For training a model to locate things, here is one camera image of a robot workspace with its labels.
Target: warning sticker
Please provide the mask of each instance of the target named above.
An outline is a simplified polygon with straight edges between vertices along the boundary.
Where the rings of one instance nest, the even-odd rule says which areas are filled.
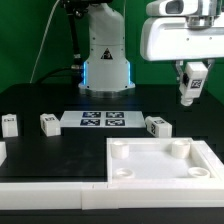
[[[113,57],[109,51],[109,49],[107,48],[105,50],[105,52],[103,53],[103,56],[101,57],[101,59],[105,59],[105,60],[113,60]]]

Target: white box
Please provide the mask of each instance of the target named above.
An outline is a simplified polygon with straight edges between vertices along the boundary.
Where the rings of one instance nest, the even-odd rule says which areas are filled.
[[[147,117],[145,119],[147,131],[157,138],[171,138],[172,125],[161,117]]]
[[[7,157],[5,142],[0,142],[0,166],[5,161]]]
[[[2,134],[3,138],[18,136],[16,115],[8,114],[2,116]]]
[[[61,135],[60,122],[54,114],[42,114],[40,124],[46,136]]]

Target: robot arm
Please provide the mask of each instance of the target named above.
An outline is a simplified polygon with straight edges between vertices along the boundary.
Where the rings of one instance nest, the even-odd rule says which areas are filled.
[[[149,61],[175,61],[181,103],[189,106],[200,96],[214,58],[224,57],[224,14],[221,1],[158,0],[149,3],[142,30],[141,55]],[[188,62],[182,71],[183,60]]]
[[[112,0],[61,0],[69,17],[74,50],[74,68],[83,73],[80,92],[113,98],[129,94],[130,63],[125,58],[125,24],[121,14],[106,3]],[[89,16],[90,55],[83,63],[78,48],[74,17]]]

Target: black surface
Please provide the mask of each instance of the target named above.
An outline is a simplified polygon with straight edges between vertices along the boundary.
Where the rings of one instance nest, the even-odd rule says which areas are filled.
[[[65,110],[142,111],[173,125],[173,137],[205,140],[224,159],[224,106],[208,92],[191,107],[180,105],[178,86],[137,86],[133,96],[96,99],[69,85],[15,85],[0,94],[0,115],[17,114],[19,137],[7,144],[1,182],[105,181],[107,137],[151,137],[146,129],[63,128],[47,138],[40,115]],[[97,211],[0,211],[0,223],[224,223],[223,208],[119,209]]]

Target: green backdrop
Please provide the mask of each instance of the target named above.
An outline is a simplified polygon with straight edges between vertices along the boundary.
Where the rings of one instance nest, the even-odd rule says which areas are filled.
[[[56,0],[0,1],[0,91],[28,83],[38,54],[46,23]],[[150,0],[127,0],[126,56],[132,63],[136,84],[174,84],[175,72],[170,62],[146,62],[139,53],[141,29],[147,19],[145,8]],[[110,6],[123,13],[123,0]],[[84,59],[88,57],[88,19],[77,21],[79,42]],[[72,48],[64,9],[57,8],[47,36],[35,79],[55,68],[72,64]],[[224,103],[224,59],[219,59],[209,75],[206,87]]]

